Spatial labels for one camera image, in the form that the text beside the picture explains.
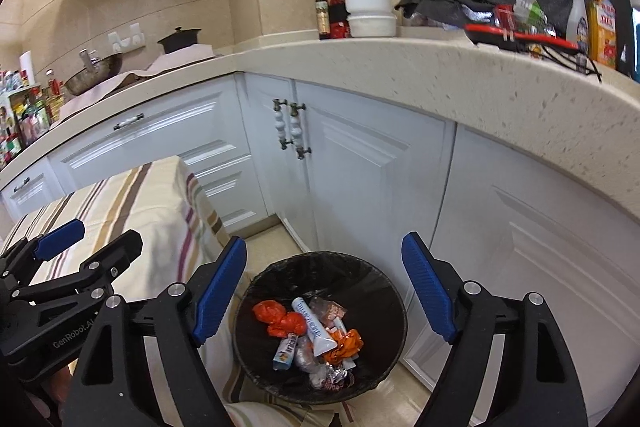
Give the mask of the person's left hand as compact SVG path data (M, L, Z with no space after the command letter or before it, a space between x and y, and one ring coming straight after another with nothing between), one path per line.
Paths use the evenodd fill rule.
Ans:
M46 381L35 385L26 393L40 415L52 425L58 425L61 422L61 414L70 392L72 377L70 367L64 365Z

